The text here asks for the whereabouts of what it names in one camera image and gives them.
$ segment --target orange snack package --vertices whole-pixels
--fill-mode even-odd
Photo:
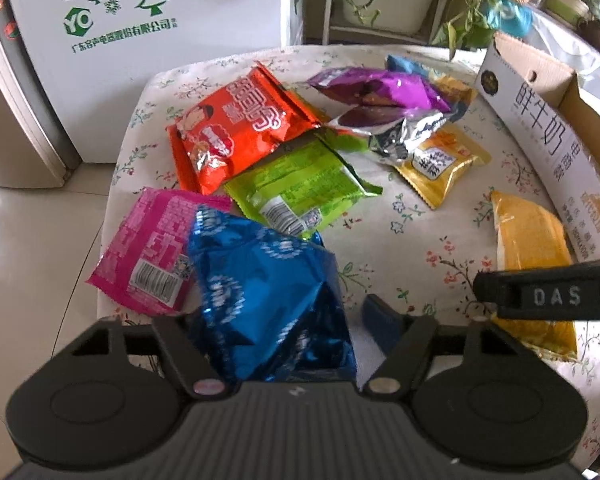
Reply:
[[[204,195],[322,125],[298,95],[261,63],[215,91],[167,127],[180,188]]]

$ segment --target gold snack wrapper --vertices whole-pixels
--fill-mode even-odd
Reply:
[[[520,197],[493,191],[498,232],[498,270],[539,269],[573,263],[562,223],[546,209]],[[574,360],[578,346],[573,321],[492,321],[544,358]]]
[[[491,161],[491,155],[454,124],[444,124],[396,170],[430,208],[439,207],[462,174]]]

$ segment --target qr code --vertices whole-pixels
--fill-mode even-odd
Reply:
[[[179,254],[173,265],[173,273],[183,280],[188,280],[193,272],[193,263],[186,254]]]
[[[320,225],[320,222],[322,222],[322,213],[320,213],[320,210],[317,207],[314,207],[313,209],[309,209],[309,211],[304,213],[300,219],[302,222],[304,222],[304,225],[306,225],[307,229],[314,229]]]
[[[456,161],[454,156],[440,150],[416,150],[413,156],[413,167],[429,180],[436,180],[449,166]]]

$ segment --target blue foil bag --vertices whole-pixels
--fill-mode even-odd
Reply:
[[[355,380],[332,253],[200,206],[189,257],[203,298],[190,336],[226,381]]]

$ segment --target purple snack bag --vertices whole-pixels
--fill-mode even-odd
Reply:
[[[307,84],[348,105],[450,111],[438,92],[419,75],[379,68],[328,68],[310,78]]]

